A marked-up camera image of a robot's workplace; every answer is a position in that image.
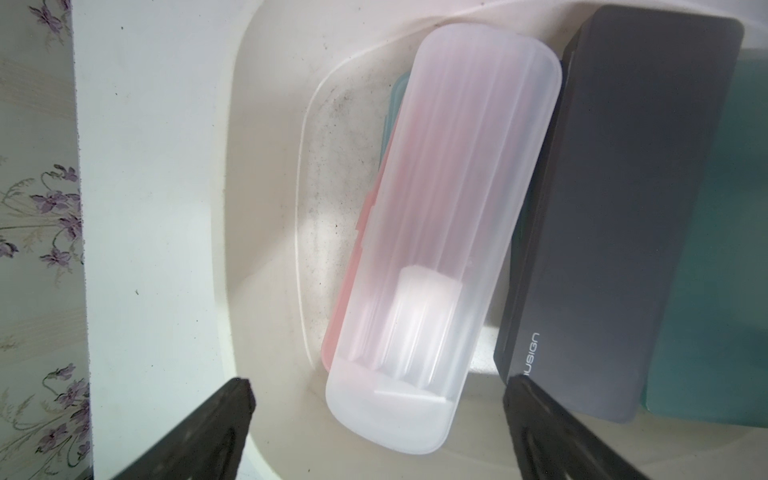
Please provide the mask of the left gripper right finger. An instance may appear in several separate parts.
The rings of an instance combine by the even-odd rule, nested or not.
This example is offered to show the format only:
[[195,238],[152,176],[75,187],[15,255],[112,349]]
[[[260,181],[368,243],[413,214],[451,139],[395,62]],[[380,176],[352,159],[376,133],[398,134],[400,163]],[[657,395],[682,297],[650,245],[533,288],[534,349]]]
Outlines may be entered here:
[[524,479],[644,479],[530,377],[507,381],[503,407]]

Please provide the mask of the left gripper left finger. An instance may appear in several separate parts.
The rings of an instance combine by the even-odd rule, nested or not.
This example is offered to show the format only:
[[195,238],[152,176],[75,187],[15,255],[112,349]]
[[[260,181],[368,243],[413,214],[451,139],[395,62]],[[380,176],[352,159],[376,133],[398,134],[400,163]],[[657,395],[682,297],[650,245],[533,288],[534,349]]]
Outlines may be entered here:
[[250,381],[230,379],[116,477],[234,479],[256,406]]

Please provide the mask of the clear frosted pencil case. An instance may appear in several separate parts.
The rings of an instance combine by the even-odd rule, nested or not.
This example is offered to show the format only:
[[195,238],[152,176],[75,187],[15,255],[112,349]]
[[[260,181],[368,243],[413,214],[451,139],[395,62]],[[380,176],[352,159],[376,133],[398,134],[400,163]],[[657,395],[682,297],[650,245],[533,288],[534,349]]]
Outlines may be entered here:
[[488,25],[420,44],[326,384],[352,432],[414,455],[446,440],[561,79],[547,45]]

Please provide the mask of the white plastic storage box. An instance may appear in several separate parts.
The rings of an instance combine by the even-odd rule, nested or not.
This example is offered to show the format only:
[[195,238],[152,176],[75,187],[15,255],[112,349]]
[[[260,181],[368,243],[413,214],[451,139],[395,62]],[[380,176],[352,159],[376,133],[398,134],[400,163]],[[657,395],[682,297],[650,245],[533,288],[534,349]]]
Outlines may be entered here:
[[251,381],[259,475],[516,479],[492,352],[496,292],[450,435],[425,456],[351,433],[325,402],[320,347],[378,169],[393,83],[434,28],[480,22],[561,52],[594,1],[267,1],[237,54],[224,236],[236,372]]

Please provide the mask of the black pencil case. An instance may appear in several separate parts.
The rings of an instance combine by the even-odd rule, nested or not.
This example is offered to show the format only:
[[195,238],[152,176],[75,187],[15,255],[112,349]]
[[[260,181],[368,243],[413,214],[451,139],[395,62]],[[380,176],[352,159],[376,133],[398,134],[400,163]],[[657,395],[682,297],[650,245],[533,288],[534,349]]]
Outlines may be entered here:
[[620,5],[572,37],[513,235],[503,380],[634,418],[743,37],[733,18]]

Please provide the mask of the light blue pencil case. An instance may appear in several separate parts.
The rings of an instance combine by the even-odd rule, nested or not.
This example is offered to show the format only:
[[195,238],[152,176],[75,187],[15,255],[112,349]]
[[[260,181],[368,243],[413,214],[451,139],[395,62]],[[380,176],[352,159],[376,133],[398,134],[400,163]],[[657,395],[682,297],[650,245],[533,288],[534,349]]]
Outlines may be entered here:
[[384,158],[390,145],[391,136],[393,134],[397,117],[400,112],[401,104],[406,92],[408,81],[410,78],[410,72],[406,72],[401,75],[392,85],[390,94],[389,107],[387,115],[385,116],[385,123],[382,135],[381,151],[379,168],[382,168]]

